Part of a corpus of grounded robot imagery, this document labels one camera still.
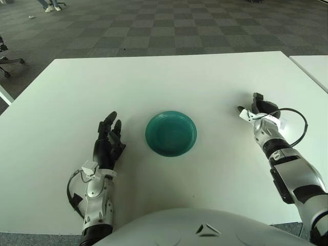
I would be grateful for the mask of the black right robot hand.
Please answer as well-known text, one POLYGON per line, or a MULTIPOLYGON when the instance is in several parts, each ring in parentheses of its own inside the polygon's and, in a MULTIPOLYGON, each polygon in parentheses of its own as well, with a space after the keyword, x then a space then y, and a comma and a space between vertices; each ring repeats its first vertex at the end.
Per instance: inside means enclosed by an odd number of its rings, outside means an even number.
POLYGON ((264 100, 260 93, 253 93, 253 103, 251 105, 251 113, 257 114, 271 114, 273 117, 279 119, 281 113, 278 111, 278 106, 273 102, 264 100))

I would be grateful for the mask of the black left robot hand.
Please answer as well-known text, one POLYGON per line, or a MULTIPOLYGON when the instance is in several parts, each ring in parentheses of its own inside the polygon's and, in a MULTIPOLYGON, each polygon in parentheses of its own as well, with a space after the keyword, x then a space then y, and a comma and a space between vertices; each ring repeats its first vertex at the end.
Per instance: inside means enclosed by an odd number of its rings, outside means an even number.
POLYGON ((121 142, 121 120, 118 119, 112 128, 116 117, 117 112, 113 111, 98 125, 98 138, 94 144, 93 161, 98 163, 100 169, 113 170, 126 147, 121 142))

